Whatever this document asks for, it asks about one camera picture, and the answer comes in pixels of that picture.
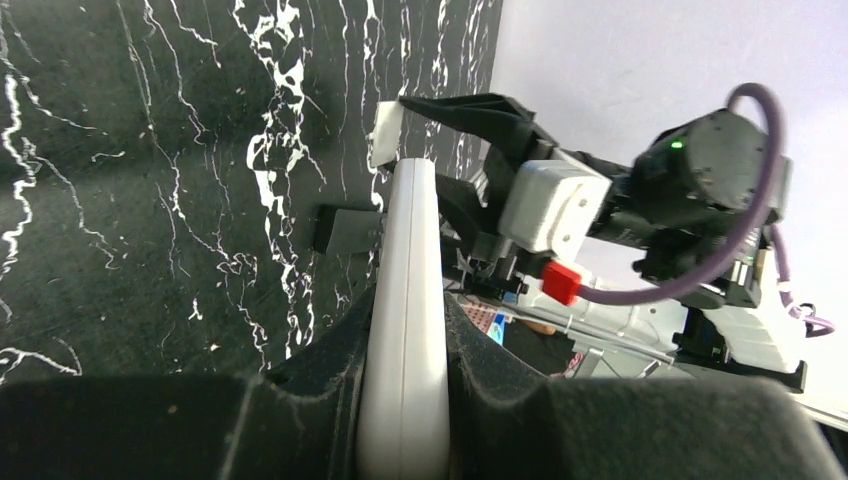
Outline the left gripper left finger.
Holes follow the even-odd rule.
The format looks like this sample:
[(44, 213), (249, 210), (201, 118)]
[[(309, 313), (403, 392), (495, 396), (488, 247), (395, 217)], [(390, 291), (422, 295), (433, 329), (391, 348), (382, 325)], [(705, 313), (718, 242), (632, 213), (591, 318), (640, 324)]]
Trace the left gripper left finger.
[(352, 479), (375, 293), (255, 375), (66, 377), (1, 390), (5, 479)]

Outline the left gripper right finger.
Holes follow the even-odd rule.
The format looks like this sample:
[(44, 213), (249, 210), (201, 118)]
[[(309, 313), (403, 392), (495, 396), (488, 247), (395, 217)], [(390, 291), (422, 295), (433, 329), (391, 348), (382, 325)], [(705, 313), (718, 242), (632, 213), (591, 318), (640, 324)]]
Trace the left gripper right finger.
[(838, 479), (814, 422), (760, 379), (543, 375), (445, 301), (463, 479)]

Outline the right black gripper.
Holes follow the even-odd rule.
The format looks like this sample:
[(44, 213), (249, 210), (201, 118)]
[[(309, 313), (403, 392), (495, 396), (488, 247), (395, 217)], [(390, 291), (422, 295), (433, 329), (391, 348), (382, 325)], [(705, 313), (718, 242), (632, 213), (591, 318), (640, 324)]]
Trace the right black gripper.
[(498, 222), (519, 168), (532, 160), (571, 158), (607, 177), (610, 188), (588, 239), (600, 228), (604, 210), (612, 203), (614, 182), (625, 179), (631, 168), (581, 151), (557, 146), (557, 141), (535, 122), (535, 113), (512, 97), (482, 93), (446, 98), (402, 96), (401, 105), (422, 117), (458, 132), (485, 140), (491, 148), (483, 173), (487, 180), (486, 204), (482, 205), (474, 183), (436, 174), (438, 210), (462, 242), (493, 241), (493, 258), (481, 276), (503, 290), (518, 291), (527, 278), (540, 279), (546, 265), (556, 262), (579, 270), (577, 257), (566, 262), (552, 253), (530, 253), (498, 233)]

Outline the white battery cover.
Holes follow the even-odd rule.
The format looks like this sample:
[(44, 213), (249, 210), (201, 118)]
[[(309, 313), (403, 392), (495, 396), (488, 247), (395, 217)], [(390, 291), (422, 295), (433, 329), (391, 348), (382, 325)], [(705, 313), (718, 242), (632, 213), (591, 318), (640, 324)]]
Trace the white battery cover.
[(377, 105), (374, 129), (370, 136), (370, 167), (377, 168), (395, 159), (403, 118), (404, 107), (399, 101), (382, 101)]

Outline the white remote control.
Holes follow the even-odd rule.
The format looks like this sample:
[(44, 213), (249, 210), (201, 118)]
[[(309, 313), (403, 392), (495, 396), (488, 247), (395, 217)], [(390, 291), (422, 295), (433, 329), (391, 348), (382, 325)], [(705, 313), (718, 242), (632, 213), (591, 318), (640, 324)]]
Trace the white remote control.
[(356, 436), (362, 479), (445, 479), (448, 353), (435, 168), (394, 170)]

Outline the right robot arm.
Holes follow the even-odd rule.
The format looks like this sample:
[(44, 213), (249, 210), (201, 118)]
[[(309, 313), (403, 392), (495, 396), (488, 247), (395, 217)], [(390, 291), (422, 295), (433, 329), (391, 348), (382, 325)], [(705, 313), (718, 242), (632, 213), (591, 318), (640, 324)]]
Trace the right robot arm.
[(630, 166), (563, 148), (507, 96), (401, 104), (489, 145), (484, 187), (436, 178), (443, 266), (462, 294), (570, 334), (587, 359), (621, 345), (803, 391), (813, 329), (774, 266), (791, 163), (773, 101), (766, 130), (724, 107)]

